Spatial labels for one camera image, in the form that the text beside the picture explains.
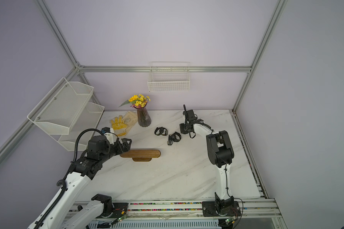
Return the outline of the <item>wooden watch stand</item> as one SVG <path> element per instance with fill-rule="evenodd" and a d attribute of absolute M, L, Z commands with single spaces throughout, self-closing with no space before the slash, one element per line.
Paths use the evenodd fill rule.
<path fill-rule="evenodd" d="M 131 158 L 134 162 L 150 162 L 161 156 L 157 149 L 134 149 L 120 155 L 122 158 Z"/>

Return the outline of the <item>black digital watch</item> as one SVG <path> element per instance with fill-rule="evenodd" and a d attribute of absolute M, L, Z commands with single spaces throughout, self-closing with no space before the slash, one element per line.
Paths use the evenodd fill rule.
<path fill-rule="evenodd" d="M 191 139 L 196 137 L 196 132 L 194 131 L 194 126 L 190 126 L 188 131 L 189 131 L 189 136 Z"/>

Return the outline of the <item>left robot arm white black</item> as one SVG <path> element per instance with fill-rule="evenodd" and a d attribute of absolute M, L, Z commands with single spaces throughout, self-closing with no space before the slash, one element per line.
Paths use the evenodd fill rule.
<path fill-rule="evenodd" d="M 87 149 L 78 156 L 79 141 L 87 132 L 97 132 L 98 135 L 89 140 Z M 65 219 L 78 196 L 102 169 L 103 164 L 114 156 L 129 152 L 131 144 L 131 139 L 119 138 L 108 127 L 82 131 L 75 140 L 73 161 L 65 176 L 56 183 L 59 191 L 29 228 L 84 229 L 97 217 L 111 217 L 115 211 L 112 198 L 96 194 L 76 215 L 69 220 Z"/>

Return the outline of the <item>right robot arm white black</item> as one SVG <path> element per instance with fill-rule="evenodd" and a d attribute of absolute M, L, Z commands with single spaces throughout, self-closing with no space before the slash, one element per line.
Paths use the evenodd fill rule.
<path fill-rule="evenodd" d="M 205 137 L 208 159 L 217 169 L 215 203 L 219 208 L 233 206 L 235 199 L 230 194 L 230 166 L 235 156 L 227 131 L 215 131 L 199 119 L 193 110 L 184 110 L 184 123 L 180 124 L 182 134 Z"/>

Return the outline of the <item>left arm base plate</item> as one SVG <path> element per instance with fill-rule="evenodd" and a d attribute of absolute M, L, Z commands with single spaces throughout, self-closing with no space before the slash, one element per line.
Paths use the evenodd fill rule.
<path fill-rule="evenodd" d="M 123 215 L 123 212 L 126 212 L 128 209 L 129 203 L 121 202 L 121 203 L 108 203 L 104 206 L 104 210 L 100 215 L 102 218 L 118 218 Z"/>

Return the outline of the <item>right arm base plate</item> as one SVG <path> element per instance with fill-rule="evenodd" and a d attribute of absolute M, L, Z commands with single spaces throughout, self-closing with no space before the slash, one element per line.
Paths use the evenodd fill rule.
<path fill-rule="evenodd" d="M 202 211 L 204 217 L 230 217 L 241 216 L 241 210 L 237 201 L 216 202 L 203 201 Z"/>

